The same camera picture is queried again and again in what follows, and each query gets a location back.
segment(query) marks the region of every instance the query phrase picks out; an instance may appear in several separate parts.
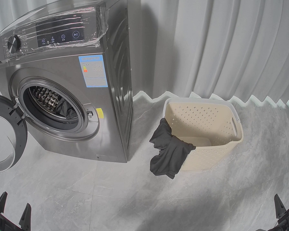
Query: button icon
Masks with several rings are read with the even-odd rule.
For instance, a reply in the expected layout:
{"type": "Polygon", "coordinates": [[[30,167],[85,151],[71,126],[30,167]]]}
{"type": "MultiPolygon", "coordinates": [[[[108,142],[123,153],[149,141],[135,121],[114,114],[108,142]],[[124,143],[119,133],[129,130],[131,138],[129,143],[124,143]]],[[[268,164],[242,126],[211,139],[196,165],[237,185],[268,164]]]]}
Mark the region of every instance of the button icon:
{"type": "Polygon", "coordinates": [[[79,38],[79,32],[78,31],[74,31],[73,32],[73,38],[79,38]]]}

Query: qr code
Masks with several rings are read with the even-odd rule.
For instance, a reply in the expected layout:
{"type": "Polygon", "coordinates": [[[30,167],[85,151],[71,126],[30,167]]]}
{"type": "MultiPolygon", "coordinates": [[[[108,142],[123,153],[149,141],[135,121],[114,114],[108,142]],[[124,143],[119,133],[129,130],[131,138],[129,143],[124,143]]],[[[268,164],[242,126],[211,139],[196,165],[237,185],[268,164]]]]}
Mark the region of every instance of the qr code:
{"type": "Polygon", "coordinates": [[[93,63],[92,67],[93,67],[93,72],[103,72],[104,71],[102,63],[93,63]]]}

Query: washing machine door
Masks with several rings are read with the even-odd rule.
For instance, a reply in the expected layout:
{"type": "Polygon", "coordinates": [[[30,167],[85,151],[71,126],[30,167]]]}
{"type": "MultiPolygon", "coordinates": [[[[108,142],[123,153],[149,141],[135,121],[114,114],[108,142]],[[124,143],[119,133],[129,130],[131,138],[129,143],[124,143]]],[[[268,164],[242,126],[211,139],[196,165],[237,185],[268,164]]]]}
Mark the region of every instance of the washing machine door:
{"type": "Polygon", "coordinates": [[[27,124],[21,109],[0,95],[0,172],[14,166],[27,143],[27,124]]]}

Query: floor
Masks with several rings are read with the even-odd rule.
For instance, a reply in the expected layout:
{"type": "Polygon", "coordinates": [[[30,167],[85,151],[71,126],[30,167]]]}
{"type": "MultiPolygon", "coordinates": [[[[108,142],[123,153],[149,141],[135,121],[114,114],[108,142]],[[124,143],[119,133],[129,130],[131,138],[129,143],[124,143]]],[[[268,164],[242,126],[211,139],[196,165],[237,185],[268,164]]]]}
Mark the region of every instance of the floor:
{"type": "Polygon", "coordinates": [[[276,223],[274,195],[289,208],[289,107],[234,106],[244,140],[216,167],[154,176],[149,139],[165,102],[134,102],[130,160],[97,162],[45,151],[31,135],[20,161],[0,173],[5,216],[18,224],[26,203],[32,230],[248,230],[276,223]]]}

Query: control knob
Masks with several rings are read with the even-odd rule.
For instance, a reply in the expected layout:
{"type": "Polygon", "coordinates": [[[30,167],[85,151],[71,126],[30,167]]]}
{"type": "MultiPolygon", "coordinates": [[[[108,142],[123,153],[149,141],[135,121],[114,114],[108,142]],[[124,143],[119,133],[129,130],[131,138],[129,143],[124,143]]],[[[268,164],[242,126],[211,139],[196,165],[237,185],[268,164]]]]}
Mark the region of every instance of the control knob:
{"type": "Polygon", "coordinates": [[[8,49],[10,53],[15,53],[20,48],[20,39],[17,35],[10,36],[8,39],[8,49]]]}

